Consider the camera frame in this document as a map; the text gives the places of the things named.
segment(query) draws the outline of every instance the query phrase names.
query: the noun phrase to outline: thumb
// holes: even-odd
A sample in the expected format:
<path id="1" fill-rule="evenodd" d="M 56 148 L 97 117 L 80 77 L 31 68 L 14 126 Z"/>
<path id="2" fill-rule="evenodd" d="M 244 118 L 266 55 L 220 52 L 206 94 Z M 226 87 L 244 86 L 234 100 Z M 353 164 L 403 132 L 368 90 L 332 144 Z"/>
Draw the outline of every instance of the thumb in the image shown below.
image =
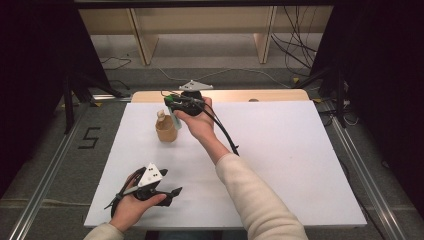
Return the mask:
<path id="1" fill-rule="evenodd" d="M 166 194 L 157 194 L 147 199 L 146 201 L 144 201 L 144 203 L 147 204 L 148 207 L 153 207 L 156 204 L 162 202 L 165 198 L 166 198 Z"/>

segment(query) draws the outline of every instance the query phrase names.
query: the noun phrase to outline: aluminum rail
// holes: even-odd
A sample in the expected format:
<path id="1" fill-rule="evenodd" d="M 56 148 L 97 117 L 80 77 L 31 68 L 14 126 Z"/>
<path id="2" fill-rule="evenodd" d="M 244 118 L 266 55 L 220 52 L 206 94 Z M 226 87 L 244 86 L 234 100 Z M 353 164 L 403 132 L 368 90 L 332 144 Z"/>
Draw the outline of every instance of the aluminum rail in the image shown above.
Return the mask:
<path id="1" fill-rule="evenodd" d="M 327 110 L 332 109 L 328 103 L 325 104 Z M 347 129 L 342 128 L 337 120 L 333 121 L 333 126 L 390 239 L 406 240 L 407 238 L 396 219 L 396 216 L 393 214 L 393 211 L 381 193 L 377 183 L 374 181 L 374 178 L 365 165 L 365 162 L 359 154 L 359 151 L 353 143 Z"/>
<path id="2" fill-rule="evenodd" d="M 43 178 L 38 184 L 31 199 L 28 201 L 27 206 L 22 211 L 21 216 L 17 220 L 14 228 L 12 229 L 9 236 L 10 240 L 25 239 L 32 223 L 34 222 L 38 210 L 41 207 L 43 199 L 49 191 L 49 188 L 56 176 L 56 173 L 60 168 L 63 159 L 66 156 L 69 146 L 72 143 L 72 140 L 74 139 L 75 133 L 79 128 L 81 119 L 86 113 L 88 107 L 89 103 L 81 104 L 78 111 L 77 120 L 75 121 L 74 126 L 71 128 L 69 133 L 63 137 L 58 149 L 56 150 L 55 155 L 53 156 L 49 166 L 47 167 L 46 172 L 43 175 Z"/>

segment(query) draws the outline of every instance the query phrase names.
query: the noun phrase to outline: hand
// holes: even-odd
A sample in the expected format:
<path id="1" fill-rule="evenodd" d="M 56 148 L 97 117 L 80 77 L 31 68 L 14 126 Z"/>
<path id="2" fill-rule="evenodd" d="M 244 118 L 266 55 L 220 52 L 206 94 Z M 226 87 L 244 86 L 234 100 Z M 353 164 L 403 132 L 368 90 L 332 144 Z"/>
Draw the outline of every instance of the hand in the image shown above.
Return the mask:
<path id="1" fill-rule="evenodd" d="M 128 184 L 127 189 L 133 186 L 133 184 L 134 180 Z M 140 220 L 147 209 L 162 202 L 165 198 L 165 194 L 158 194 L 146 201 L 140 201 L 133 194 L 126 195 L 116 207 L 115 214 L 109 224 L 116 227 L 119 231 L 125 232 Z"/>
<path id="2" fill-rule="evenodd" d="M 213 115 L 212 112 L 212 99 L 208 97 L 204 97 L 203 100 L 205 101 L 205 110 Z M 190 116 L 186 114 L 183 111 L 175 110 L 174 114 L 179 119 L 183 120 L 190 130 L 190 133 L 198 139 L 199 141 L 208 138 L 208 137 L 215 137 L 214 133 L 214 122 L 213 119 L 211 119 L 206 113 L 201 112 L 197 116 Z"/>
<path id="3" fill-rule="evenodd" d="M 212 99 L 204 97 L 203 100 L 206 103 L 205 110 L 213 115 Z M 230 152 L 216 137 L 213 131 L 214 121 L 206 113 L 202 112 L 193 117 L 183 111 L 176 110 L 174 114 L 187 124 L 191 135 L 199 140 L 215 165 L 225 154 Z"/>

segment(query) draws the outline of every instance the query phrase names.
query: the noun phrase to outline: gray floor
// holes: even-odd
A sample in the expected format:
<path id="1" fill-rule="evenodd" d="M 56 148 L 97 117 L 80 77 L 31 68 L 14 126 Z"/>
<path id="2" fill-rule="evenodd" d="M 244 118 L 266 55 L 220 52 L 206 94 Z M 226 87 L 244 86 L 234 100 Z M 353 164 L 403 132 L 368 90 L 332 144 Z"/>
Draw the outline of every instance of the gray floor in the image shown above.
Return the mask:
<path id="1" fill-rule="evenodd" d="M 289 39 L 289 35 L 280 37 Z M 316 49 L 320 37 L 320 34 L 310 35 L 308 45 Z M 131 36 L 93 36 L 93 42 L 101 60 L 108 57 L 131 60 L 122 67 L 120 66 L 129 61 L 111 59 L 104 63 L 105 69 L 120 67 L 106 70 L 106 73 L 115 89 L 127 93 L 139 90 L 172 90 L 191 79 L 201 79 L 204 83 L 213 84 L 216 89 L 287 88 L 293 85 L 293 78 L 298 76 L 287 70 L 284 54 L 275 44 L 271 44 L 267 64 L 259 64 L 253 37 L 248 34 L 161 36 L 150 66 L 140 64 L 135 41 Z M 294 53 L 302 57 L 299 49 Z M 293 59 L 289 61 L 288 66 L 307 73 L 307 70 L 301 69 L 301 65 Z M 126 89 L 116 80 L 130 89 Z M 307 87 L 310 98 L 318 98 L 319 84 L 317 81 Z M 102 92 L 93 89 L 93 93 Z M 326 110 L 327 107 L 325 103 L 317 104 L 318 111 Z M 48 186 L 41 208 L 29 223 L 30 228 L 25 239 L 82 239 L 89 232 L 89 229 L 83 227 L 84 218 L 124 109 L 124 102 L 105 102 L 99 107 L 91 106 L 85 111 L 67 154 L 54 175 L 54 181 Z M 75 111 L 83 112 L 83 106 L 76 106 Z M 50 127 L 33 153 L 33 158 L 24 164 L 1 199 L 0 239 L 7 239 L 11 234 L 28 200 L 50 166 L 64 137 L 64 114 L 64 109 L 59 104 L 49 123 Z M 354 114 L 346 117 L 356 120 Z M 323 116 L 323 123 L 327 123 L 328 119 Z M 386 239 L 389 239 L 390 234 L 385 231 L 380 215 L 358 177 L 335 126 L 333 123 L 326 127 L 326 130 L 337 156 L 349 169 L 352 189 L 369 211 L 370 217 L 377 222 Z M 90 127 L 100 128 L 95 130 L 99 141 L 93 149 L 81 149 L 81 146 L 91 143 L 83 140 Z M 394 213 L 405 239 L 424 239 L 422 218 L 390 169 L 381 164 L 384 159 L 376 149 L 366 126 L 359 121 L 354 126 L 348 125 L 347 131 Z M 306 231 L 310 239 L 382 239 L 370 219 L 368 222 L 363 228 L 308 228 Z M 131 230 L 126 236 L 127 239 L 143 239 L 144 232 Z"/>

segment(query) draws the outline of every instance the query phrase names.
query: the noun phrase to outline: white tag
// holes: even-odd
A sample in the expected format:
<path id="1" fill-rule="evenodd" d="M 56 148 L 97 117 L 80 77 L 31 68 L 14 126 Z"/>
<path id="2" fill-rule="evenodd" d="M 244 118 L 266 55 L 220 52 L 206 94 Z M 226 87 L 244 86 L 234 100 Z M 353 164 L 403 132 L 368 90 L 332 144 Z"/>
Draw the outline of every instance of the white tag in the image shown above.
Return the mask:
<path id="1" fill-rule="evenodd" d="M 140 182 L 138 182 L 138 187 L 143 187 L 151 183 L 158 182 L 162 180 L 162 178 L 163 176 L 162 174 L 160 174 L 159 169 L 156 167 L 156 165 L 153 163 L 149 163 L 149 166 L 141 177 Z"/>

